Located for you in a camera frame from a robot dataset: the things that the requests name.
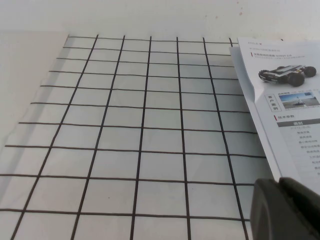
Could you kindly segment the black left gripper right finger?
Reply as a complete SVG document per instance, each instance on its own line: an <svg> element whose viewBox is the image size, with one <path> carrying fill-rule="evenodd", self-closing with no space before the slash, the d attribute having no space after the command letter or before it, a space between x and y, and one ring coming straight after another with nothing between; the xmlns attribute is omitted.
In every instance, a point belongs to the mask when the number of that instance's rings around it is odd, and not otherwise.
<svg viewBox="0 0 320 240"><path fill-rule="evenodd" d="M281 177L278 183L301 225L306 229L308 238L319 240L320 196L290 177Z"/></svg>

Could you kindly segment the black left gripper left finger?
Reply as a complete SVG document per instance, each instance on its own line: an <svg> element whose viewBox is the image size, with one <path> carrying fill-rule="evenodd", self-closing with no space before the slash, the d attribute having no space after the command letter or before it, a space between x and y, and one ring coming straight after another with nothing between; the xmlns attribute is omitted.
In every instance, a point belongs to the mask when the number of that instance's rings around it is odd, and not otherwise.
<svg viewBox="0 0 320 240"><path fill-rule="evenodd" d="M254 240L298 240L301 224L285 193L271 179L254 184L250 224Z"/></svg>

